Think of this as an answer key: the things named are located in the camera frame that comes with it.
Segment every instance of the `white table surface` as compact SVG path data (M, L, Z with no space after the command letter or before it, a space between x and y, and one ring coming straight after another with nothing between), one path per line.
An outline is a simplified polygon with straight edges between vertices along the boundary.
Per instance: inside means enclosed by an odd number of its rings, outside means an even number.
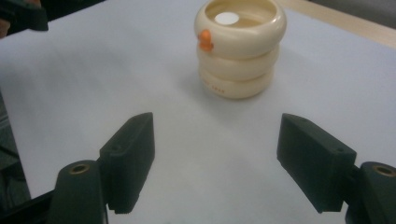
M319 215L276 159L282 113L396 165L396 51L286 10L273 83L232 101L205 91L193 21L204 0L109 0L0 41L0 86L33 197L96 160L130 117L154 113L156 158L135 210L110 223L344 223Z

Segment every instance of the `white circle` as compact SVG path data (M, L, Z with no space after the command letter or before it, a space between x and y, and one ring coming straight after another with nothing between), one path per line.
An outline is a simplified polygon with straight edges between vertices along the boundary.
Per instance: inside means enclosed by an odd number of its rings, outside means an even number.
M221 12L215 17L215 21L221 25L232 25L239 21L239 16L233 12Z

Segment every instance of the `stacked rings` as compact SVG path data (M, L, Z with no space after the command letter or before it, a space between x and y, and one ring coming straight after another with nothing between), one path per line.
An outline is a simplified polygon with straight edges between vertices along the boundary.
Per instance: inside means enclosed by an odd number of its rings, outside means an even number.
M264 90L274 73L286 23L286 15L275 0L206 3L194 27L199 39L201 80L215 93L234 99Z

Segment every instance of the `orange peg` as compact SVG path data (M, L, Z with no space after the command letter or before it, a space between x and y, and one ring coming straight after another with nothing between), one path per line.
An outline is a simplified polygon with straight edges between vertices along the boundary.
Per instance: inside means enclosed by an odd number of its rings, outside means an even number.
M209 30L203 30L199 36L199 48L203 51L209 52L213 49L212 36Z

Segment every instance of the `plastic ring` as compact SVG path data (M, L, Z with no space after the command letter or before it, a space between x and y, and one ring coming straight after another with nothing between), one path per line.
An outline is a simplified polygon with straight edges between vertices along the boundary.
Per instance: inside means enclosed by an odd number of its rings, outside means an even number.
M220 58L197 48L199 63L208 73L231 81L245 81L268 73L276 63L278 55L279 45L262 56L245 60Z
M202 67L199 75L205 86L218 95L231 99L242 99L258 94L269 86L274 69L267 74L248 81L230 81L215 77Z
M227 25L216 22L216 16L225 12L237 14L239 21ZM247 59L273 49L285 34L286 25L285 12L274 0L213 0L198 11L194 31L199 37L205 32L211 45L203 46L213 54Z

